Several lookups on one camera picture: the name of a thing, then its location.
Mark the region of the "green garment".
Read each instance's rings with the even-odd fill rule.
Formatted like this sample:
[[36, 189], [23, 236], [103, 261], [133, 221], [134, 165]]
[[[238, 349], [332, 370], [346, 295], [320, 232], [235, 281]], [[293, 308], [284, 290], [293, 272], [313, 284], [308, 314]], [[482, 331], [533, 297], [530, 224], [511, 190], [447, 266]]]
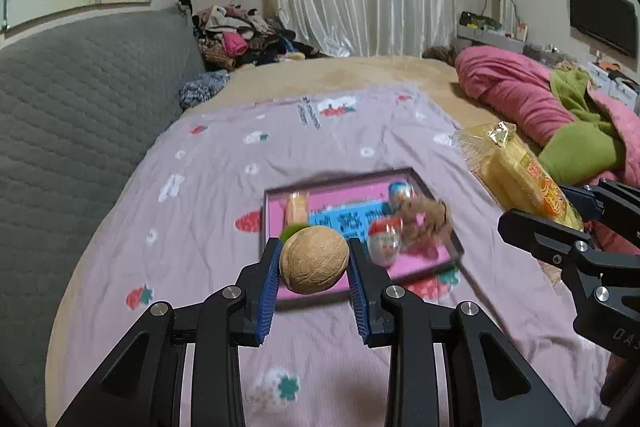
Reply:
[[538, 156], [559, 184], [583, 184], [625, 164], [626, 147], [611, 118], [591, 98], [590, 83], [581, 68], [555, 69], [550, 77], [551, 92], [573, 116], [553, 132]]

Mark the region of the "blue patterned cloth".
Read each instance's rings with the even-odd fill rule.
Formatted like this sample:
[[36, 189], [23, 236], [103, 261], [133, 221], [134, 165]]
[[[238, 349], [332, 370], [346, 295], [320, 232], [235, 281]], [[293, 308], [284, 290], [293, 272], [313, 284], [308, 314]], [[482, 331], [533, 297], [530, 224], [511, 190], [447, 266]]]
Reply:
[[203, 72], [186, 82], [178, 91], [178, 101], [182, 110], [198, 106], [215, 98], [227, 86], [230, 74], [227, 69]]

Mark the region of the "tan blanket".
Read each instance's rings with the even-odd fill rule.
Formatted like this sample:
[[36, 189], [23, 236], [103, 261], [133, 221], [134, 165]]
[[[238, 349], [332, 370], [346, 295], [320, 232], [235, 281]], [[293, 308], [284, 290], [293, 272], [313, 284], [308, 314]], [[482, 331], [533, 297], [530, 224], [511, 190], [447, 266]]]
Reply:
[[450, 135], [495, 124], [456, 71], [408, 56], [320, 58], [243, 69], [172, 127], [183, 144], [285, 166], [414, 166], [454, 155]]

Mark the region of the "pile of clothes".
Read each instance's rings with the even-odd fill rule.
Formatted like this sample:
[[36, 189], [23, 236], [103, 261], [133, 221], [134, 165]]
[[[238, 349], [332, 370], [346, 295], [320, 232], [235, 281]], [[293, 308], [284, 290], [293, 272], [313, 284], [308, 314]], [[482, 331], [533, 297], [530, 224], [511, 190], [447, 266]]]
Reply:
[[239, 4], [210, 6], [193, 15], [192, 24], [209, 72], [326, 57], [278, 18], [265, 18], [258, 9], [244, 10]]

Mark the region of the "pink strawberry print bedsheet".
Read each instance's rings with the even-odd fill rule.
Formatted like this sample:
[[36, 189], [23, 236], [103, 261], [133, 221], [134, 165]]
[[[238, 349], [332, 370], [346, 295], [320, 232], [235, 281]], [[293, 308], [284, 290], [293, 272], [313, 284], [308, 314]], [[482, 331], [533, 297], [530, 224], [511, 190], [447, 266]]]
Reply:
[[574, 421], [601, 416], [608, 354], [575, 334], [568, 290], [500, 239], [500, 209], [447, 142], [454, 130], [426, 95], [397, 87], [180, 118], [146, 153], [67, 287], [50, 342], [48, 421], [151, 303], [199, 303], [258, 260], [265, 191], [397, 167], [446, 202], [464, 249], [458, 272], [425, 300], [475, 301]]

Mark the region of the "blue foil surprise egg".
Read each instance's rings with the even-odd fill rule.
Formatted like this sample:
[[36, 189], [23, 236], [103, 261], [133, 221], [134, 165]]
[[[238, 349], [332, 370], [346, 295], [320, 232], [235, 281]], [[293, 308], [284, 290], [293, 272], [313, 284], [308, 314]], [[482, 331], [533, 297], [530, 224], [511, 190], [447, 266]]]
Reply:
[[397, 211], [403, 202], [412, 199], [413, 187], [408, 181], [395, 181], [388, 186], [388, 205], [390, 209]]

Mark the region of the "side table with clutter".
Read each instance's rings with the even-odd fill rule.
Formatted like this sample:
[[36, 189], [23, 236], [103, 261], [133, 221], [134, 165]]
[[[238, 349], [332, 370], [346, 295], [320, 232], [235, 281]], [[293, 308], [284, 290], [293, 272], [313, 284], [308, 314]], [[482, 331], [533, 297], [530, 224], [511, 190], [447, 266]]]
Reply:
[[456, 37], [469, 46], [493, 46], [523, 54], [528, 25], [514, 0], [484, 0], [479, 13], [461, 12]]

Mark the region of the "orange cracker packet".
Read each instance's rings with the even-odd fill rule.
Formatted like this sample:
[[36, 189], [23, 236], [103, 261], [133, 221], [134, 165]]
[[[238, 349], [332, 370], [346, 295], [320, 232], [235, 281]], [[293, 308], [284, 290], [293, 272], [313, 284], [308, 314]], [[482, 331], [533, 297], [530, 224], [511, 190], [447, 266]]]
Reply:
[[292, 225], [308, 225], [308, 223], [308, 194], [303, 192], [291, 193], [285, 202], [284, 225], [292, 227]]

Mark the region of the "green fuzzy hair scrunchie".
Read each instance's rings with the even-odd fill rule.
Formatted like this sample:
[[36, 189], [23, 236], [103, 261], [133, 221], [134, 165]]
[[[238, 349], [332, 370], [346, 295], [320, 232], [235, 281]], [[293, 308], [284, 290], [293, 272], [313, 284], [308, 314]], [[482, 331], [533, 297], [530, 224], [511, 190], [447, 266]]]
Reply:
[[292, 225], [285, 225], [282, 232], [279, 235], [280, 242], [285, 244], [293, 235], [299, 231], [309, 228], [308, 223], [292, 223]]

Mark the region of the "walnut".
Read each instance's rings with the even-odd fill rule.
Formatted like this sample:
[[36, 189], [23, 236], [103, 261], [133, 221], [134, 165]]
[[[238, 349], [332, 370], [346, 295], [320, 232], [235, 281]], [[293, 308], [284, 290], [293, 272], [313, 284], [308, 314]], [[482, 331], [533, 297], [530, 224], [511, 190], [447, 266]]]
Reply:
[[298, 295], [312, 295], [333, 287], [349, 262], [349, 247], [340, 233], [311, 225], [293, 234], [280, 254], [280, 277]]

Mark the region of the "yellow cracker packet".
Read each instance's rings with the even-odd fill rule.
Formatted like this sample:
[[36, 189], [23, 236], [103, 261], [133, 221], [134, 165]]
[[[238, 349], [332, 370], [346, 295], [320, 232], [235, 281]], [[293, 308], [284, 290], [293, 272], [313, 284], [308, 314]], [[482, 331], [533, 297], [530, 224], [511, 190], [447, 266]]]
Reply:
[[516, 132], [498, 121], [454, 134], [466, 165], [505, 210], [517, 209], [582, 231], [584, 222]]

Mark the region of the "grey quilted headboard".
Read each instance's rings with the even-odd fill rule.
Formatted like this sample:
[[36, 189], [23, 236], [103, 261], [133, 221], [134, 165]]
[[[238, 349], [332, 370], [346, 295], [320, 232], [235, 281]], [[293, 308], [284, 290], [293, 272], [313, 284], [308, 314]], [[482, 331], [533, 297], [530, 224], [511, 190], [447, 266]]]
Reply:
[[203, 70], [189, 15], [104, 15], [1, 52], [1, 421], [46, 421], [58, 305], [134, 168]]

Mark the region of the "pink quilt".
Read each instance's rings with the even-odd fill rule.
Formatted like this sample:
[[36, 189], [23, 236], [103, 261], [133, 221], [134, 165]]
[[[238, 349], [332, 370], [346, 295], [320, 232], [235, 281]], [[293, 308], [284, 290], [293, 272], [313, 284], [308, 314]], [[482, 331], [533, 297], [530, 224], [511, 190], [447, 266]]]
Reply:
[[[514, 52], [493, 46], [470, 46], [458, 54], [459, 83], [467, 96], [490, 106], [513, 122], [540, 151], [553, 132], [568, 124], [573, 116], [555, 98], [550, 88], [554, 69]], [[597, 178], [639, 185], [639, 117], [626, 105], [590, 87], [588, 92], [600, 109], [611, 118], [626, 147], [623, 167], [605, 171]]]

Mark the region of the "white red surprise egg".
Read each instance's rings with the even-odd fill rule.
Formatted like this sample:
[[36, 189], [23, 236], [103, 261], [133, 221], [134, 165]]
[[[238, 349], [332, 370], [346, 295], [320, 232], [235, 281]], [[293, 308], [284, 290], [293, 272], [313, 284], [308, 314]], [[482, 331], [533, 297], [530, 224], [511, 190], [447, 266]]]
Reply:
[[368, 231], [368, 251], [371, 261], [388, 268], [399, 255], [402, 243], [402, 221], [387, 216], [372, 221]]

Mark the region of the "black wall television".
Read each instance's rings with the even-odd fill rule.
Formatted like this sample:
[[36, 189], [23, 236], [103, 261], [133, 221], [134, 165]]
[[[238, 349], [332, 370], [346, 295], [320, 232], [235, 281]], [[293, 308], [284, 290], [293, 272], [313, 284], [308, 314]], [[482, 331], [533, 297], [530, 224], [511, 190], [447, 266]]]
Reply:
[[568, 0], [570, 26], [610, 48], [638, 56], [638, 16], [627, 0]]

